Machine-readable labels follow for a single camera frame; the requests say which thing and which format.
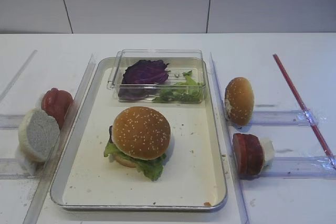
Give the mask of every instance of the purple cabbage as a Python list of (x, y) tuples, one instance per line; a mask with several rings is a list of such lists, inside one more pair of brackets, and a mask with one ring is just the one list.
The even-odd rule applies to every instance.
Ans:
[[(167, 66), (168, 63), (165, 64), (163, 60), (139, 60), (126, 69), (121, 84), (162, 84), (169, 77), (165, 70)], [(147, 97), (149, 94), (155, 94), (155, 92), (155, 89), (121, 88), (119, 97), (136, 101)]]

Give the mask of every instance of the food item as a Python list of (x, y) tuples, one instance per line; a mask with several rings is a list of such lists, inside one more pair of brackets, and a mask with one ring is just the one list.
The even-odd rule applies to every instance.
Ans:
[(153, 102), (173, 102), (180, 101), (185, 103), (199, 103), (203, 98), (202, 83), (196, 82), (191, 78), (192, 70), (184, 72), (183, 76), (185, 82), (177, 82), (176, 86), (190, 86), (190, 87), (178, 87), (172, 89), (166, 87), (160, 90), (159, 96), (153, 99)]
[(59, 126), (54, 117), (42, 109), (29, 110), (18, 130), (20, 150), (35, 162), (44, 162), (56, 143)]
[(252, 117), (254, 94), (250, 82), (244, 77), (230, 81), (225, 89), (224, 105), (230, 120), (238, 126), (245, 126)]
[(274, 158), (275, 152), (269, 138), (259, 138), (252, 134), (235, 133), (233, 150), (240, 175), (254, 176)]
[(65, 90), (58, 90), (52, 88), (43, 97), (41, 101), (41, 108), (47, 112), (48, 115), (53, 116), (61, 129), (67, 111), (74, 100), (69, 92)]
[[(139, 60), (134, 65), (128, 67), (123, 75), (121, 84), (127, 85), (143, 85), (143, 84), (162, 84), (169, 75), (163, 60)], [(141, 100), (149, 94), (154, 94), (155, 89), (139, 89), (139, 88), (121, 88), (119, 97), (126, 100)]]
[(143, 106), (130, 107), (119, 113), (109, 132), (104, 157), (112, 154), (118, 163), (137, 168), (152, 181), (161, 176), (171, 128), (159, 111)]

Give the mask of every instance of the top bun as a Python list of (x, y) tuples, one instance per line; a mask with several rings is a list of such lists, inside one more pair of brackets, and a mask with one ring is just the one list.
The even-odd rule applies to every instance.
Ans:
[(230, 81), (225, 89), (225, 109), (231, 121), (245, 126), (252, 117), (254, 94), (250, 82), (244, 77)]
[(133, 106), (120, 112), (112, 128), (112, 140), (119, 150), (133, 158), (156, 159), (169, 146), (171, 129), (158, 111)]

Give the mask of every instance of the hamburger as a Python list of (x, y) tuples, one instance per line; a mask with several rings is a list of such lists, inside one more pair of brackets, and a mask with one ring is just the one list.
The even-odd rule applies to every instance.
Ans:
[(225, 89), (225, 110), (228, 118), (237, 126), (248, 124), (254, 108), (254, 94), (251, 83), (244, 77), (236, 77)]
[(171, 128), (159, 111), (143, 106), (123, 110), (109, 127), (104, 157), (110, 154), (119, 164), (136, 168), (152, 181), (163, 171)]

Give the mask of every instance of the food tray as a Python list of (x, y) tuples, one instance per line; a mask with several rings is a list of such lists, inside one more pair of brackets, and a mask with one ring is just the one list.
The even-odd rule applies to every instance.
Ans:
[[(139, 60), (162, 61), (167, 64), (165, 71), (168, 79), (163, 83), (136, 84), (125, 83), (124, 74), (128, 67), (138, 63)], [(138, 67), (144, 78), (144, 67)], [(181, 84), (186, 82), (183, 74), (191, 71), (190, 77), (194, 84)], [(165, 102), (200, 103), (206, 96), (205, 64), (202, 52), (199, 50), (134, 50), (125, 49), (118, 52), (114, 66), (108, 80), (108, 89), (114, 91), (114, 97), (123, 102), (152, 102), (155, 98), (165, 98)], [(177, 94), (185, 95), (176, 99)]]
[(165, 115), (172, 131), (168, 161), (157, 181), (103, 156), (114, 118), (129, 106), (143, 105), (119, 102), (106, 88), (114, 59), (97, 67), (52, 181), (53, 202), (67, 210), (222, 208), (227, 188), (210, 95), (198, 104), (146, 104)]

